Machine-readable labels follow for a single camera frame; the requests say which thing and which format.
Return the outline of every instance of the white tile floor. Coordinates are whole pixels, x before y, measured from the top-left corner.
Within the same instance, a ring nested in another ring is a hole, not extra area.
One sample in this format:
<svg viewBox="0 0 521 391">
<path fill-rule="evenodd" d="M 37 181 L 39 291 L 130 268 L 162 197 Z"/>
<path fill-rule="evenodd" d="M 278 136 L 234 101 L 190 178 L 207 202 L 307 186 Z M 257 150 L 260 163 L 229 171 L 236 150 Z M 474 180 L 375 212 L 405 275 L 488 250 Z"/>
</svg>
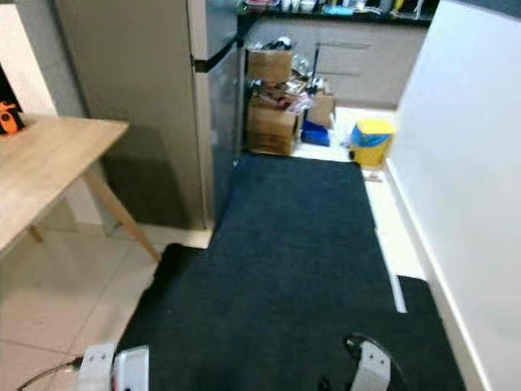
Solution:
<svg viewBox="0 0 521 391">
<path fill-rule="evenodd" d="M 392 121 L 392 115 L 341 108 L 333 147 L 301 145 L 296 155 L 348 161 L 341 143 L 354 121 Z M 387 183 L 366 182 L 366 189 L 390 272 L 423 278 Z M 88 345 L 117 341 L 155 270 L 155 263 L 121 228 L 107 238 L 76 233 L 65 203 L 38 226 L 42 244 L 25 236 L 8 254 L 0 254 L 1 390 L 15 389 L 43 369 L 82 354 Z M 206 248 L 211 238 L 210 231 L 143 229 L 158 250 L 172 242 Z M 60 373 L 31 389 L 70 391 L 75 379 L 75 373 Z"/>
</svg>

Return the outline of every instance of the kitchen counter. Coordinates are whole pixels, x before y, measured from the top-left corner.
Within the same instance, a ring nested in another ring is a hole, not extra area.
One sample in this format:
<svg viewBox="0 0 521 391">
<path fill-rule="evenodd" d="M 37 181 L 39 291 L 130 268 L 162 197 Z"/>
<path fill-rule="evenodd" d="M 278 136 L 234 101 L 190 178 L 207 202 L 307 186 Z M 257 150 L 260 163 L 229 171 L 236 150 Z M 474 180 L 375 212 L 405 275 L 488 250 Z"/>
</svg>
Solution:
<svg viewBox="0 0 521 391">
<path fill-rule="evenodd" d="M 419 20 L 396 18 L 392 15 L 376 15 L 374 13 L 354 15 L 328 15 L 318 12 L 282 12 L 280 10 L 243 11 L 238 15 L 238 36 L 243 38 L 255 22 L 262 18 L 302 19 L 302 20 L 331 20 L 335 22 L 359 24 L 383 24 L 392 26 L 410 26 L 428 28 L 432 22 L 432 15 L 425 15 Z"/>
</svg>

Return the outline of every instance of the cardboard box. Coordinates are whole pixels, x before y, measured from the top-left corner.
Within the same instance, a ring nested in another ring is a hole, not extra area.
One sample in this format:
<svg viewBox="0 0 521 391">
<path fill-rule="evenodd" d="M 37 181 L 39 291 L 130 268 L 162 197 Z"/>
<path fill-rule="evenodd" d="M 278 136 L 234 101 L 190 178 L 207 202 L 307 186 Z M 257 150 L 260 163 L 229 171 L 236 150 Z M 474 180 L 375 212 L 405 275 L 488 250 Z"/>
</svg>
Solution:
<svg viewBox="0 0 521 391">
<path fill-rule="evenodd" d="M 313 106 L 309 110 L 308 120 L 330 128 L 333 126 L 331 122 L 331 113 L 335 111 L 335 96 L 323 93 L 315 95 Z"/>
<path fill-rule="evenodd" d="M 288 81 L 291 76 L 290 51 L 248 51 L 247 75 L 270 84 Z"/>
<path fill-rule="evenodd" d="M 295 146 L 301 117 L 294 112 L 250 104 L 247 148 L 253 152 L 289 156 Z"/>
</svg>

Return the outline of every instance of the floor mat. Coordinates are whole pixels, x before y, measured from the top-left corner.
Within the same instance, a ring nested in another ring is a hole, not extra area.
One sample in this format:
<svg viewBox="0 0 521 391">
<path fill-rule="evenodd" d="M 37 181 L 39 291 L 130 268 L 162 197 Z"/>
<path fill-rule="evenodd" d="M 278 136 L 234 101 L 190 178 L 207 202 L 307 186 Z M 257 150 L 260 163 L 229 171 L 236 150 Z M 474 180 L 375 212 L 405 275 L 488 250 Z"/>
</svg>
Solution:
<svg viewBox="0 0 521 391">
<path fill-rule="evenodd" d="M 344 389 L 352 331 L 460 389 L 443 328 L 396 313 L 356 165 L 246 155 L 235 177 L 209 249 L 167 247 L 120 341 L 151 347 L 152 390 Z"/>
</svg>

